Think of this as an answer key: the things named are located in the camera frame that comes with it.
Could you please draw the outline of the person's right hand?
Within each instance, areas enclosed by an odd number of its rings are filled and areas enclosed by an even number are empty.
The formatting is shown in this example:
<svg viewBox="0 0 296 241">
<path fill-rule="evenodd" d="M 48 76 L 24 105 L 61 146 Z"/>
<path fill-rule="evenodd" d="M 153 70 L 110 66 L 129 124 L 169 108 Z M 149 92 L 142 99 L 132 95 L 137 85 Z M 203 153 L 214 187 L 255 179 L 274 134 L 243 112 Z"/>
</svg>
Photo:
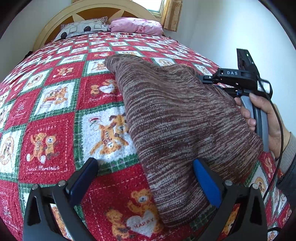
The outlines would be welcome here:
<svg viewBox="0 0 296 241">
<path fill-rule="evenodd" d="M 259 109 L 263 110 L 267 114 L 268 120 L 268 141 L 269 141 L 269 149 L 273 152 L 275 158 L 279 158 L 280 156 L 280 148 L 281 148 L 281 132 L 280 132 L 280 124 L 278 122 L 278 118 L 276 114 L 280 117 L 278 113 L 277 106 L 275 105 L 275 110 L 273 109 L 271 103 L 261 96 L 256 96 L 253 93 L 249 94 L 249 98 L 251 102 Z M 241 115 L 246 120 L 247 125 L 252 131 L 255 131 L 256 120 L 251 117 L 251 113 L 248 109 L 242 106 L 241 99 L 236 97 L 234 98 L 237 107 L 240 109 Z"/>
</svg>

